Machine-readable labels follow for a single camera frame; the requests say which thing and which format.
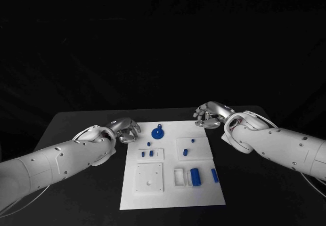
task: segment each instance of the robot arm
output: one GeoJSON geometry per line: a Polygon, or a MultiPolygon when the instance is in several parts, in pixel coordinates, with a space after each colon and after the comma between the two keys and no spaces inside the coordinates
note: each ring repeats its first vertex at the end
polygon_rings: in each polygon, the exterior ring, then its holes
{"type": "Polygon", "coordinates": [[[271,128],[252,112],[235,111],[209,101],[193,114],[196,125],[207,129],[223,125],[222,140],[242,153],[256,153],[285,166],[321,180],[326,179],[326,142],[308,135],[281,128],[271,128]]]}
{"type": "Polygon", "coordinates": [[[50,184],[64,180],[90,165],[102,164],[115,153],[115,140],[134,142],[141,132],[129,118],[105,127],[93,125],[70,141],[0,163],[0,211],[50,184]]]}

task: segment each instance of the blue disc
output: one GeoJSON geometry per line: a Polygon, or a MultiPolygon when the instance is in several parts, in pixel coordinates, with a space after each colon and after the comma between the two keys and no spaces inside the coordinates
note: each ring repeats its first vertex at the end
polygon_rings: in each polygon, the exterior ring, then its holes
{"type": "Polygon", "coordinates": [[[151,136],[157,140],[164,136],[164,131],[161,129],[161,125],[160,124],[158,124],[157,128],[152,129],[151,136]]]}

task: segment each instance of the dark wall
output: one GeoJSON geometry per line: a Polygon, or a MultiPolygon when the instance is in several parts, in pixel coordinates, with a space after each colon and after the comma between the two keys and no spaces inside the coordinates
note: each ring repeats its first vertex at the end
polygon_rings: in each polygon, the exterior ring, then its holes
{"type": "Polygon", "coordinates": [[[209,100],[259,105],[279,127],[326,138],[323,6],[168,3],[92,5],[88,19],[80,10],[64,19],[1,19],[4,159],[33,150],[57,112],[209,100]]]}

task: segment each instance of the table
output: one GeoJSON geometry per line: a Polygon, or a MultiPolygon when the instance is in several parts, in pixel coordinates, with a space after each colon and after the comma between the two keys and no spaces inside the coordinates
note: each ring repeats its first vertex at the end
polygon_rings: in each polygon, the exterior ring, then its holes
{"type": "MultiPolygon", "coordinates": [[[[258,106],[233,106],[266,117],[258,106]]],[[[57,113],[34,150],[72,139],[86,127],[119,117],[137,122],[193,120],[196,107],[150,110],[57,113]]],[[[252,151],[243,154],[222,140],[222,128],[206,130],[225,206],[118,210],[126,144],[96,167],[53,184],[38,199],[0,225],[324,225],[326,202],[298,172],[276,165],[252,151]]],[[[31,200],[40,192],[30,194],[31,200]]]]}

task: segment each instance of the small blue block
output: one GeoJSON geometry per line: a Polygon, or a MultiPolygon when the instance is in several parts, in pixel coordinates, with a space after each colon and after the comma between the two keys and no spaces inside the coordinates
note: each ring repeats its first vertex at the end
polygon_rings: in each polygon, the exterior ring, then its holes
{"type": "Polygon", "coordinates": [[[191,185],[193,186],[200,186],[200,177],[199,177],[199,170],[197,168],[190,169],[190,174],[191,174],[191,185]]]}
{"type": "Polygon", "coordinates": [[[217,183],[219,179],[217,179],[217,174],[216,174],[214,169],[212,169],[212,177],[213,177],[214,183],[217,183]]]}

